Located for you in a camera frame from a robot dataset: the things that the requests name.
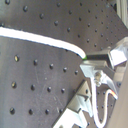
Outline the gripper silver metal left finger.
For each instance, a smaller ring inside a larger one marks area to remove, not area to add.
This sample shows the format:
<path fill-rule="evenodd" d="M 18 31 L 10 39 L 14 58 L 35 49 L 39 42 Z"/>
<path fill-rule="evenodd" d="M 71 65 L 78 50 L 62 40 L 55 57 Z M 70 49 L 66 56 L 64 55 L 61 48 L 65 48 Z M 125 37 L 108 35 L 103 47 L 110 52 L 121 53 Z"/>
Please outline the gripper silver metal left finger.
<path fill-rule="evenodd" d="M 106 64 L 84 64 L 80 65 L 83 74 L 91 79 L 92 94 L 96 94 L 96 88 L 107 85 L 116 95 L 119 94 L 126 71 L 125 67 L 118 66 L 115 71 Z"/>

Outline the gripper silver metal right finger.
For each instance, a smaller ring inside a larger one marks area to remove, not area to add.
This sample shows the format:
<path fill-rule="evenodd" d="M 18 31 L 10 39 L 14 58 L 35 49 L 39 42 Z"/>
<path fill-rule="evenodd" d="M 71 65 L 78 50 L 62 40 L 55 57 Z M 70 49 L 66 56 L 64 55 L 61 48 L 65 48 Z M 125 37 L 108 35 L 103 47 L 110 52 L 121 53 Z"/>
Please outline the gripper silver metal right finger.
<path fill-rule="evenodd" d="M 128 37 L 124 37 L 112 47 L 102 51 L 91 52 L 87 54 L 88 60 L 106 60 L 110 68 L 128 61 Z"/>

